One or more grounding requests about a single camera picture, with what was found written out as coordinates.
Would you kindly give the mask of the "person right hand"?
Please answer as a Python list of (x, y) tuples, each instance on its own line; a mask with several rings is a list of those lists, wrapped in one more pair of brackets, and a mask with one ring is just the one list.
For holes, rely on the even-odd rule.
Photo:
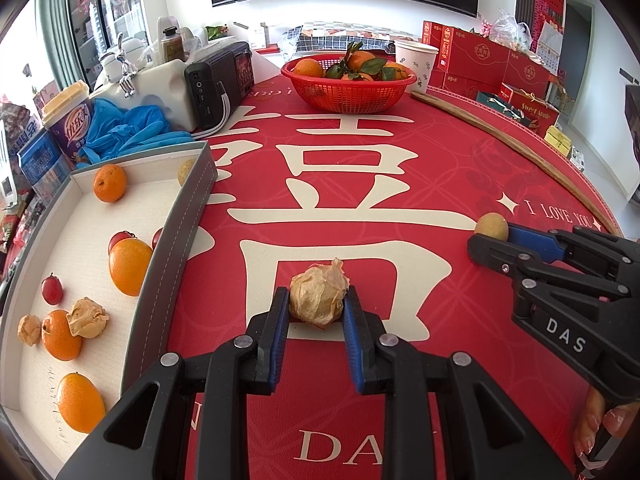
[(592, 451), (600, 428), (604, 428), (614, 438), (623, 439), (638, 411), (638, 402), (606, 408), (602, 394), (597, 389), (589, 387), (584, 407), (574, 428), (576, 456), (587, 456)]

